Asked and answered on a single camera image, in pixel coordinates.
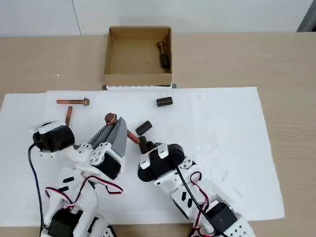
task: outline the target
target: wire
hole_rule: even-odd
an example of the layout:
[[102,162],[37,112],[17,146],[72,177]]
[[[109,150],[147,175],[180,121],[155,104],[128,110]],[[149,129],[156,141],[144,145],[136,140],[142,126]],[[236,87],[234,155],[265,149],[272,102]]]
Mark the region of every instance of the wire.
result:
[[68,204],[72,204],[73,202],[70,200],[70,198],[62,191],[56,189],[56,188],[53,188],[53,187],[46,187],[45,188],[45,191],[47,192],[47,190],[52,190],[58,194],[60,194],[61,196],[63,196],[65,198],[65,200],[68,202]]
[[[199,177],[198,177],[198,181],[202,180],[202,173],[200,171],[196,171],[194,173],[191,174],[190,176],[190,181],[193,185],[197,186],[198,187],[198,190],[203,194],[203,196],[205,197],[205,203],[203,204],[203,207],[202,209],[204,211],[206,211],[208,208],[209,208],[209,197],[208,195],[203,191],[203,189],[195,182],[192,180],[192,177],[193,175],[195,174],[199,174]],[[200,222],[200,219],[201,219],[201,212],[199,211],[198,212],[198,215],[197,215],[197,219],[196,219],[196,222],[192,228],[192,231],[195,232],[197,231],[198,234],[201,236],[201,237],[212,237],[214,236],[215,234],[215,231],[213,231],[211,234],[208,234],[208,235],[204,235],[200,232],[200,229],[201,229],[201,226],[199,226],[199,222]]]
[[38,176],[36,174],[36,171],[34,169],[32,160],[31,160],[31,150],[32,148],[36,146],[35,143],[33,143],[32,145],[30,145],[29,150],[28,150],[28,158],[29,158],[29,163],[30,163],[30,167],[33,171],[34,174],[34,179],[35,179],[35,184],[36,184],[36,190],[39,196],[39,213],[40,213],[40,228],[39,228],[39,236],[41,234],[41,231],[44,228],[44,216],[43,216],[43,207],[42,207],[42,203],[41,203],[41,196],[40,196],[40,187],[39,187],[39,180],[38,180]]
[[90,176],[88,176],[88,177],[86,177],[86,178],[84,179],[84,181],[83,181],[83,183],[82,183],[82,185],[81,185],[81,187],[80,187],[79,193],[78,193],[78,195],[77,195],[77,197],[76,197],[76,200],[75,200],[74,202],[72,202],[71,199],[70,199],[64,192],[62,192],[62,191],[60,191],[60,190],[58,190],[58,189],[56,189],[56,188],[53,188],[53,187],[46,187],[46,188],[45,188],[46,195],[47,195],[48,198],[49,198],[49,194],[48,194],[47,190],[52,190],[52,191],[54,191],[54,192],[56,192],[56,193],[62,195],[62,196],[63,196],[63,199],[68,202],[68,205],[67,205],[66,208],[72,208],[72,207],[74,207],[74,206],[77,204],[77,202],[78,202],[78,200],[79,200],[79,198],[80,198],[80,196],[81,196],[81,192],[82,192],[82,190],[83,190],[85,184],[86,184],[87,181],[88,181],[89,179],[91,179],[91,178],[97,179],[99,182],[101,182],[101,183],[103,183],[103,184],[106,184],[106,185],[109,185],[109,186],[112,186],[112,187],[115,187],[115,188],[119,189],[118,192],[111,192],[111,191],[109,191],[108,186],[106,186],[106,190],[107,190],[108,193],[111,194],[111,195],[120,195],[120,194],[122,194],[123,191],[124,191],[123,188],[121,188],[119,185],[116,185],[116,184],[114,184],[114,183],[112,183],[112,182],[109,182],[109,181],[106,181],[106,180],[104,180],[104,179],[100,179],[100,178],[97,177],[97,176],[90,175]]
[[228,237],[226,234],[224,234],[223,232],[219,231],[218,229],[216,229],[216,227],[214,226],[213,222],[211,221],[211,219],[207,216],[207,214],[205,213],[205,211],[202,209],[202,207],[199,205],[198,201],[195,199],[195,197],[193,196],[191,190],[189,189],[186,181],[184,180],[183,176],[182,176],[182,173],[179,169],[179,167],[177,165],[174,165],[177,172],[178,172],[178,175],[184,185],[184,187],[186,188],[186,190],[188,191],[188,194],[190,195],[190,197],[192,198],[194,204],[197,206],[198,210],[202,213],[202,215],[206,218],[206,220],[213,226],[214,228],[214,231],[217,232],[219,235],[222,235],[223,237]]

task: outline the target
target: brass screw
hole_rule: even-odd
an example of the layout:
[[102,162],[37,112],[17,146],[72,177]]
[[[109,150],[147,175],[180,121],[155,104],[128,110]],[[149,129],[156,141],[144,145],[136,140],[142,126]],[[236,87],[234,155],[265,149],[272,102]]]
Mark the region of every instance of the brass screw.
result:
[[84,97],[83,100],[56,100],[56,103],[60,104],[60,105],[72,104],[72,105],[88,106],[88,105],[90,105],[90,100],[88,98]]

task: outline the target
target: black cylindrical nut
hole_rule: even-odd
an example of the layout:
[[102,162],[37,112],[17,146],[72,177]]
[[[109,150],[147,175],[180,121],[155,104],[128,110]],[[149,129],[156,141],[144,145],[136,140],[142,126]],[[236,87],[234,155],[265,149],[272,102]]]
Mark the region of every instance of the black cylindrical nut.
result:
[[157,106],[166,106],[166,105],[172,105],[172,97],[165,97],[161,99],[157,99]]
[[140,125],[138,128],[136,128],[135,131],[139,136],[141,136],[152,127],[153,127],[152,124],[149,121],[146,121],[142,125]]
[[141,136],[138,138],[139,139],[139,149],[141,154],[145,154],[147,152],[147,140],[145,136]]

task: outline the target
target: black cable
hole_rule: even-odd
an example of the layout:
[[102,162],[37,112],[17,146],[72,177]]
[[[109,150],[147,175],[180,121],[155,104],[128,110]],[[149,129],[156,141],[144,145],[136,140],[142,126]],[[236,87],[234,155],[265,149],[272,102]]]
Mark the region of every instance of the black cable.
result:
[[36,175],[36,171],[35,171],[35,169],[34,169],[32,160],[31,160],[31,150],[32,150],[32,148],[33,148],[34,146],[36,146],[35,143],[33,143],[33,144],[29,147],[28,156],[29,156],[29,163],[30,163],[31,169],[32,169],[33,174],[34,174],[34,179],[35,179],[35,184],[36,184],[36,190],[37,190],[38,196],[39,196],[39,212],[40,212],[40,229],[39,229],[39,236],[40,236],[41,231],[43,230],[43,227],[44,227],[44,216],[43,216],[43,207],[42,207],[41,196],[40,196],[39,180],[38,180],[38,176]]
[[208,218],[207,214],[205,213],[205,211],[203,210],[203,208],[199,205],[198,201],[195,199],[195,197],[193,196],[191,190],[189,189],[188,185],[187,185],[187,182],[184,180],[183,176],[182,176],[182,173],[179,169],[179,167],[177,165],[175,165],[175,168],[178,172],[178,175],[180,176],[180,179],[184,185],[184,187],[186,188],[186,190],[188,191],[191,199],[193,200],[194,204],[197,206],[198,210],[202,213],[202,215],[206,218],[206,220],[213,226],[214,228],[214,231],[216,233],[219,233],[219,235],[222,235],[223,237],[228,237],[226,234],[220,232],[218,229],[216,229],[216,227],[214,226],[213,222]]

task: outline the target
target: robotic arm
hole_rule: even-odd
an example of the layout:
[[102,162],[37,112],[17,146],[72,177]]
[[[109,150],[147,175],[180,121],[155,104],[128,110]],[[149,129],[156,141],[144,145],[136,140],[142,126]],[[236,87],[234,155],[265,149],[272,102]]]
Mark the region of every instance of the robotic arm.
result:
[[116,237],[111,225],[97,214],[95,185],[102,184],[110,195],[123,189],[112,183],[125,166],[127,127],[123,118],[107,114],[107,124],[91,140],[74,148],[69,127],[50,122],[33,128],[34,144],[41,157],[62,153],[76,162],[65,167],[52,187],[46,187],[49,209],[43,217],[41,237]]
[[143,157],[138,177],[153,181],[193,221],[191,237],[255,237],[245,218],[234,213],[221,188],[202,180],[200,168],[186,158],[181,146],[147,142],[145,137],[140,137],[139,146]]

